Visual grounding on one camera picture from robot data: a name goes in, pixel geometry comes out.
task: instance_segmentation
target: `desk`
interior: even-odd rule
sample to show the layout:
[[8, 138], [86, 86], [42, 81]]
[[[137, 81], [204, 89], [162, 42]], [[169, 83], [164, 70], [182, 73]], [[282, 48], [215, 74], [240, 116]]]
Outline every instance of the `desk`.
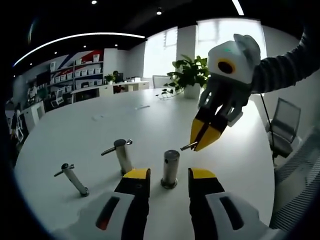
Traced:
[[[274, 204], [274, 166], [267, 134], [252, 101], [243, 117], [207, 148], [181, 152], [178, 184], [161, 187], [163, 155], [186, 145], [197, 101], [183, 96], [161, 100], [161, 89], [125, 92], [69, 104], [48, 112], [21, 149], [14, 169], [17, 183], [35, 216], [48, 231], [67, 228], [79, 211], [121, 180], [116, 154], [100, 154], [116, 139], [132, 139], [128, 151], [135, 168], [151, 168], [146, 240], [193, 240], [189, 214], [188, 168], [214, 172], [226, 191], [247, 200], [269, 225]], [[90, 195], [79, 192], [65, 176], [54, 177], [63, 163]]]
[[127, 92], [132, 92], [132, 91], [149, 89], [149, 82], [148, 81], [119, 82], [114, 84], [84, 87], [71, 92], [72, 103], [78, 102], [75, 99], [75, 95], [77, 93], [95, 90], [95, 89], [97, 90], [97, 93], [96, 93], [97, 97], [111, 96], [114, 94], [114, 90], [113, 90], [114, 86], [122, 86], [127, 88]]

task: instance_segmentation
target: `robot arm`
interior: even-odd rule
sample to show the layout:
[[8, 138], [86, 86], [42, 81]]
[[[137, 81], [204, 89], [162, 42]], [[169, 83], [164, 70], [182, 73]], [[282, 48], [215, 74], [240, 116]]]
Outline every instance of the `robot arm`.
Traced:
[[210, 78], [199, 100], [199, 111], [192, 122], [190, 143], [199, 151], [215, 142], [242, 116], [242, 107], [251, 95], [260, 48], [249, 35], [234, 35], [208, 53]]
[[260, 61], [260, 49], [249, 35], [234, 35], [208, 53], [211, 77], [200, 96], [199, 111], [192, 122], [190, 148], [199, 151], [215, 142], [227, 126], [242, 116], [254, 93], [287, 88], [320, 68], [318, 27], [304, 20], [299, 45], [290, 52]]

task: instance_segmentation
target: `green leaves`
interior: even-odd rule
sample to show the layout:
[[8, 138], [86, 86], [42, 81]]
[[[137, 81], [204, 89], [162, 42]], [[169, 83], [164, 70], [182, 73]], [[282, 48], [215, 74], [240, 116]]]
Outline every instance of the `green leaves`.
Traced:
[[187, 65], [188, 62], [185, 60], [178, 60], [178, 61], [173, 61], [172, 65], [176, 68], [179, 69], [181, 66]]
[[175, 86], [176, 86], [176, 84], [175, 84], [174, 82], [170, 82], [168, 85], [169, 85], [170, 87], [175, 87]]
[[197, 56], [195, 60], [192, 60], [186, 55], [182, 54], [181, 56], [184, 58], [183, 60], [172, 62], [177, 70], [167, 73], [172, 82], [166, 83], [164, 86], [172, 89], [164, 89], [163, 93], [181, 92], [187, 85], [194, 86], [196, 83], [201, 87], [207, 85], [207, 79], [210, 75], [207, 67], [208, 59]]
[[181, 54], [181, 56], [191, 65], [194, 61], [187, 55]]

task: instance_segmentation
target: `white flower pot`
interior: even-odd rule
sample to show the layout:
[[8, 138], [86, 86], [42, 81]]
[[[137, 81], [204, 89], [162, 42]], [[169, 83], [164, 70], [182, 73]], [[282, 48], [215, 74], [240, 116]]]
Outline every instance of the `white flower pot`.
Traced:
[[199, 96], [200, 96], [200, 84], [196, 83], [193, 86], [187, 85], [184, 88], [184, 93], [183, 94], [184, 94], [184, 97], [186, 99], [196, 99], [196, 100], [198, 100]]

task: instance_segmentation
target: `gray chair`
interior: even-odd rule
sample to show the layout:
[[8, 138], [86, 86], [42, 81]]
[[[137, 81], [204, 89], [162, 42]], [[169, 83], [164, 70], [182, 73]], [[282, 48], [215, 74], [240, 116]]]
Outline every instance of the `gray chair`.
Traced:
[[320, 187], [320, 126], [307, 133], [287, 162], [274, 170], [275, 193], [270, 228], [290, 231]]
[[172, 80], [169, 76], [153, 75], [152, 82], [154, 89], [161, 89], [164, 88], [165, 84], [172, 83]]
[[278, 98], [274, 117], [271, 121], [273, 139], [269, 124], [265, 127], [274, 158], [278, 155], [286, 158], [293, 151], [291, 144], [297, 135], [300, 115], [301, 109], [299, 107]]

